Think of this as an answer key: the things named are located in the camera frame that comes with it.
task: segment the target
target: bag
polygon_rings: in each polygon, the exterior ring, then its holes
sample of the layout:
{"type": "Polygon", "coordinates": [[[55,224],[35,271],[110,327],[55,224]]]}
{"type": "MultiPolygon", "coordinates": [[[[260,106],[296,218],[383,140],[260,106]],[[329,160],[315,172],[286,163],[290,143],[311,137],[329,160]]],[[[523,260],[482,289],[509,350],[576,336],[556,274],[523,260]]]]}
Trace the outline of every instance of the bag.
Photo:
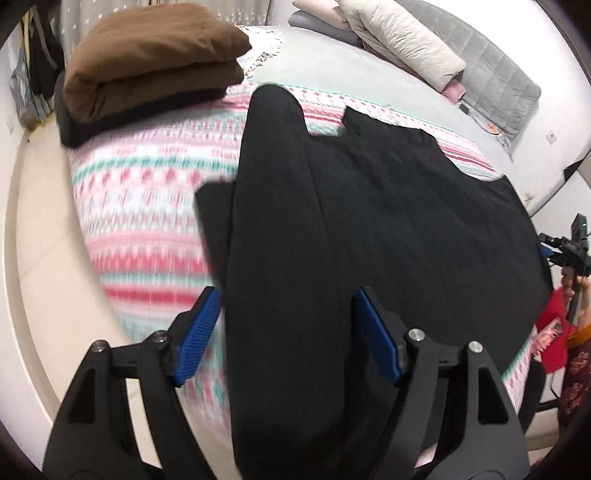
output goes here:
{"type": "Polygon", "coordinates": [[[10,90],[22,126],[32,130],[53,111],[55,80],[65,68],[63,51],[37,7],[22,19],[24,46],[11,75],[10,90]]]}

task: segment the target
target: patterned bedsheet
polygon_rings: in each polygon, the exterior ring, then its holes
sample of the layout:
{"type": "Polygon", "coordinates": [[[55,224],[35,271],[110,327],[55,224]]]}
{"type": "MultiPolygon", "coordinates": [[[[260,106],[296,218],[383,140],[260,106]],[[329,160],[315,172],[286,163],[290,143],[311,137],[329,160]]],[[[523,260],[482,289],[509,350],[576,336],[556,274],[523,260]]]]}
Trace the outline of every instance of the patterned bedsheet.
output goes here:
{"type": "MultiPolygon", "coordinates": [[[[95,137],[72,152],[72,186],[86,248],[116,315],[134,341],[166,329],[212,283],[200,240],[194,192],[236,175],[249,100],[256,84],[231,87],[214,102],[95,137]]],[[[337,135],[346,106],[389,124],[422,128],[464,173],[500,175],[474,143],[389,106],[340,94],[286,88],[301,103],[311,134],[337,135]]],[[[516,408],[529,346],[504,373],[516,408]]],[[[230,438],[223,314],[195,377],[184,389],[194,413],[230,438]]]]}

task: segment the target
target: brown towel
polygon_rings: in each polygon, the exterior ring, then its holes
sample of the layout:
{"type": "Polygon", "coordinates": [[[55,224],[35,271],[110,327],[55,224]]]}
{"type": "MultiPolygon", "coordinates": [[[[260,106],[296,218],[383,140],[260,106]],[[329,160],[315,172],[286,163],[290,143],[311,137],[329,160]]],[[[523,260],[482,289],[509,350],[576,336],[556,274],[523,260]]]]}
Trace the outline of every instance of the brown towel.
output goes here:
{"type": "Polygon", "coordinates": [[[133,8],[105,17],[70,57],[63,102],[88,123],[179,92],[244,78],[248,36],[195,4],[133,8]]]}

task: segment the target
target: pillow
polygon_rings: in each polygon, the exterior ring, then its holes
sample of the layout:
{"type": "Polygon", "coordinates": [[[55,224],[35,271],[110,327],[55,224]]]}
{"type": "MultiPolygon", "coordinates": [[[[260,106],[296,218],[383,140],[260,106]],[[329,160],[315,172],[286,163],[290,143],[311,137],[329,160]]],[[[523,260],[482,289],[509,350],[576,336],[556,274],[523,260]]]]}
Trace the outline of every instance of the pillow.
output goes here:
{"type": "Polygon", "coordinates": [[[361,46],[361,39],[352,31],[344,31],[323,22],[320,18],[310,15],[309,13],[298,10],[293,13],[287,21],[292,27],[305,28],[312,30],[312,32],[322,33],[327,37],[340,40],[355,47],[361,46]]]}
{"type": "Polygon", "coordinates": [[[466,68],[466,62],[443,40],[393,0],[337,2],[354,31],[366,29],[374,40],[411,67],[436,91],[441,92],[466,68]]]}
{"type": "Polygon", "coordinates": [[[293,0],[292,5],[339,30],[351,31],[349,22],[336,0],[293,0]]]}

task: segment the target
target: human hand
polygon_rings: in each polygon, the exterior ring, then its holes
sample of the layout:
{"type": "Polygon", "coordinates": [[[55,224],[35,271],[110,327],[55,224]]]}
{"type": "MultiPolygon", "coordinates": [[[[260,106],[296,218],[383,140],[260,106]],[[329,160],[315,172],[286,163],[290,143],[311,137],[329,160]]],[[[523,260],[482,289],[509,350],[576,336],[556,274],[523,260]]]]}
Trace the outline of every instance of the human hand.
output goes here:
{"type": "MultiPolygon", "coordinates": [[[[569,307],[574,297],[573,279],[569,277],[569,269],[562,269],[562,296],[564,306],[569,307]]],[[[581,293],[579,300],[579,322],[578,328],[584,328],[591,323],[591,279],[589,277],[577,277],[577,284],[580,285],[581,293]]]]}

